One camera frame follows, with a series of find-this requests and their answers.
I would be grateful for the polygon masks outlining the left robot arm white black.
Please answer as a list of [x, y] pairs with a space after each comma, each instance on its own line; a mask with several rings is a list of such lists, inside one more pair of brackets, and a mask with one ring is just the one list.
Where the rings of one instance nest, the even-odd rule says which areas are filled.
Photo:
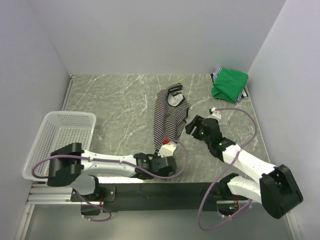
[[117, 156], [98, 154], [82, 149], [75, 142], [53, 151], [50, 155], [68, 155], [49, 161], [47, 185], [50, 187], [70, 186], [88, 201], [96, 200], [100, 195], [98, 176], [152, 180], [169, 177], [177, 170], [174, 153], [177, 144], [173, 141], [161, 146], [155, 155], [136, 153]]

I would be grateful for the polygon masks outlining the black white striped tank top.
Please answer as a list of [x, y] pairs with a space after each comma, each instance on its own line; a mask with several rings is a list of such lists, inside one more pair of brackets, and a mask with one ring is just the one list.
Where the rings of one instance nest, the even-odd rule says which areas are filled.
[[187, 124], [189, 103], [181, 93], [183, 85], [173, 84], [156, 95], [153, 118], [153, 142], [158, 153], [165, 139], [179, 140]]

